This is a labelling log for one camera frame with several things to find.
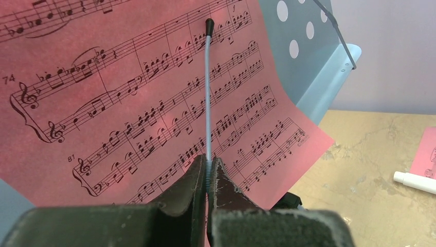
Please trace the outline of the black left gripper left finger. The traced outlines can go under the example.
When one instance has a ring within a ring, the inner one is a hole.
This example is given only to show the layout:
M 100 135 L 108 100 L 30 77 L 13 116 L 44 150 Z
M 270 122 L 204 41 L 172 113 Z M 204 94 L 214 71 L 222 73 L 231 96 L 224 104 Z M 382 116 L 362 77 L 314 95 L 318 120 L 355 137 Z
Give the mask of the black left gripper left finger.
M 2 246 L 204 246 L 206 157 L 146 204 L 39 207 L 25 212 Z

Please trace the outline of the pink sheet music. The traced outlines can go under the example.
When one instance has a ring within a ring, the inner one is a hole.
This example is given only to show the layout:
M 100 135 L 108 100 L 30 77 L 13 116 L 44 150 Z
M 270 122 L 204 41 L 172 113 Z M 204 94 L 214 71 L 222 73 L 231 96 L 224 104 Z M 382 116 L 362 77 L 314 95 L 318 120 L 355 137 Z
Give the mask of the pink sheet music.
M 427 127 L 412 162 L 410 173 L 435 179 L 435 127 Z
M 139 204 L 205 152 L 262 207 L 333 144 L 285 93 L 259 1 L 1 1 L 1 179 Z

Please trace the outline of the light blue music stand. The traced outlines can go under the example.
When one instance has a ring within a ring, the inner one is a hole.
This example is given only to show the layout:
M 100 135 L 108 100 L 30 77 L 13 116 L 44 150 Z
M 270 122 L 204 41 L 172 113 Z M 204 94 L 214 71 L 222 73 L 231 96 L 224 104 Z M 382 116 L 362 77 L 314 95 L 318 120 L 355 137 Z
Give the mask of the light blue music stand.
M 333 144 L 318 124 L 356 61 L 359 46 L 344 41 L 330 1 L 260 1 L 269 50 L 241 75 L 247 97 L 235 129 L 216 141 L 210 207 L 301 208 L 288 190 Z

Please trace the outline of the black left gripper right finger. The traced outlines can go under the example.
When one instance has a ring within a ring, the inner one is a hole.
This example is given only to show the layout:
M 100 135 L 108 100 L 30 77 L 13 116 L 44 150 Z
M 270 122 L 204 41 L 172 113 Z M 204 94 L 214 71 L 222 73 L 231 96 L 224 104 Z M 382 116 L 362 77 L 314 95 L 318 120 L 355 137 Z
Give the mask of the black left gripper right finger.
M 230 179 L 221 158 L 210 172 L 207 238 L 211 246 L 355 246 L 343 218 L 330 210 L 265 210 Z

